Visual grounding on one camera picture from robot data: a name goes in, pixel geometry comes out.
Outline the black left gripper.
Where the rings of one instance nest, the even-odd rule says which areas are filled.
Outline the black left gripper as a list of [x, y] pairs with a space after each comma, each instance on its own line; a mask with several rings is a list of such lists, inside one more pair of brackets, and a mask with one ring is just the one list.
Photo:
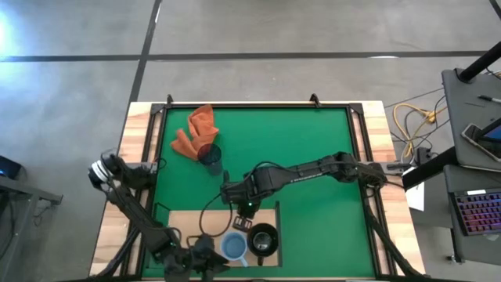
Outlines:
[[189, 269], [201, 275], [201, 280], [213, 280], [216, 273], [231, 269], [228, 260], [214, 251], [214, 240], [207, 235], [188, 236], [187, 246], [190, 254]]

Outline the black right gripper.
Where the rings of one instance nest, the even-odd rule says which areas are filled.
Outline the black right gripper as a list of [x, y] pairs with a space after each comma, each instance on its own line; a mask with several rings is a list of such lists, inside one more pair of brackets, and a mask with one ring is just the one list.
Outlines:
[[234, 218], [232, 227], [239, 231], [248, 232], [252, 227], [251, 219], [259, 210], [261, 199], [258, 197], [238, 197], [233, 201], [237, 206], [237, 217]]

